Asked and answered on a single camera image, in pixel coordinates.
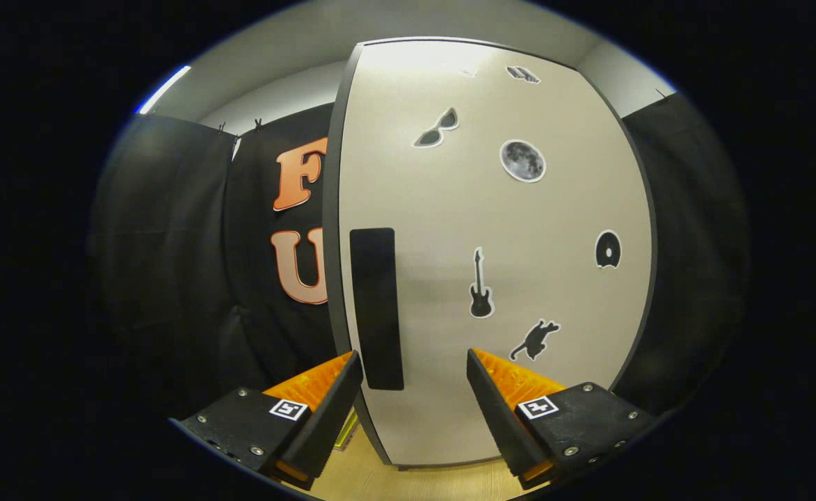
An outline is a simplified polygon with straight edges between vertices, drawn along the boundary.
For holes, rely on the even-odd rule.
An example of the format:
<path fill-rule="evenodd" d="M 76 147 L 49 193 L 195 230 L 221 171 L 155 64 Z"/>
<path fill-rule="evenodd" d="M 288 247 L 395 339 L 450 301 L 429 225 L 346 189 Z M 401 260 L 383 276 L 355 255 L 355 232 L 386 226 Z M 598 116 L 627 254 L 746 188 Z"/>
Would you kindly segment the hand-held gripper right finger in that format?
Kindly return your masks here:
<path fill-rule="evenodd" d="M 575 482 L 617 459 L 659 422 L 596 383 L 567 387 L 480 349 L 466 352 L 466 378 L 524 489 Z"/>

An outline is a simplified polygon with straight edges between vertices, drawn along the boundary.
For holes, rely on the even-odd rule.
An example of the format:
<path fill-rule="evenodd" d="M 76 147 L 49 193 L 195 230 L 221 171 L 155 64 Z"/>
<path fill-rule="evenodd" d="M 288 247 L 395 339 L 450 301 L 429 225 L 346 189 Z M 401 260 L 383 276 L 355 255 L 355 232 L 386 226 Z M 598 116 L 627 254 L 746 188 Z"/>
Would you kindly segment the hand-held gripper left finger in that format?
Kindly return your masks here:
<path fill-rule="evenodd" d="M 330 459 L 362 381 L 360 353 L 351 350 L 269 389 L 238 387 L 170 422 L 220 459 L 308 491 Z"/>

